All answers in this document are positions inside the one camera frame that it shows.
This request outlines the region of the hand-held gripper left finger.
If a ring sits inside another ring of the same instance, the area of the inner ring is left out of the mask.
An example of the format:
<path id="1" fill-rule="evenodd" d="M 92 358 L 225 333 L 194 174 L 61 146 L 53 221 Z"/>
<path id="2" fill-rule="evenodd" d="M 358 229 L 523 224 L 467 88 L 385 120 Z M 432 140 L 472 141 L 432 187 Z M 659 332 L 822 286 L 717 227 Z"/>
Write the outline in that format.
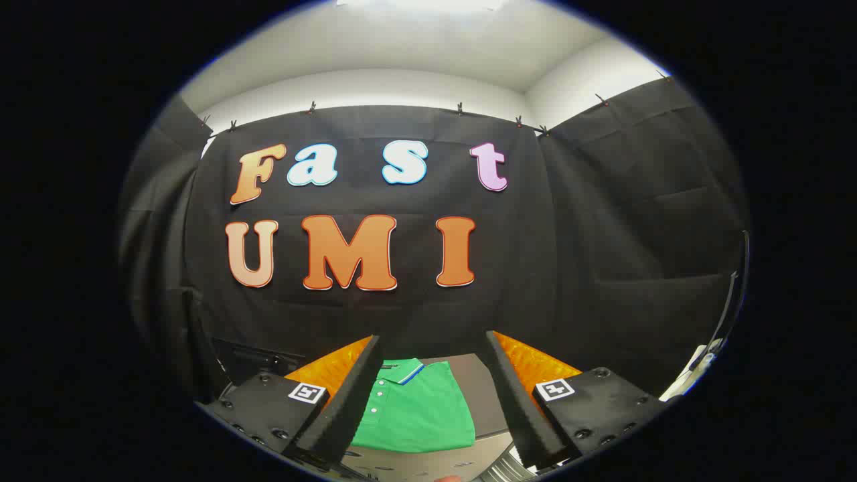
<path id="1" fill-rule="evenodd" d="M 340 469 L 382 367 L 380 337 L 302 364 L 299 356 L 225 341 L 226 384 L 203 412 L 252 445 L 309 469 Z"/>

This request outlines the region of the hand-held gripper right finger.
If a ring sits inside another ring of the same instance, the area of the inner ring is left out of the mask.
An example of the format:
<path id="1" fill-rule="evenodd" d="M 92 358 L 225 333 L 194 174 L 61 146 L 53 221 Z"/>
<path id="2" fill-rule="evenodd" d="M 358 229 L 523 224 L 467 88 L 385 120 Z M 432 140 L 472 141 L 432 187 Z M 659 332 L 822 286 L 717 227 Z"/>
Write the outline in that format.
<path id="1" fill-rule="evenodd" d="M 577 370 L 488 331 L 485 364 L 522 463 L 545 469 L 596 457 L 659 418 L 671 402 L 615 370 Z"/>

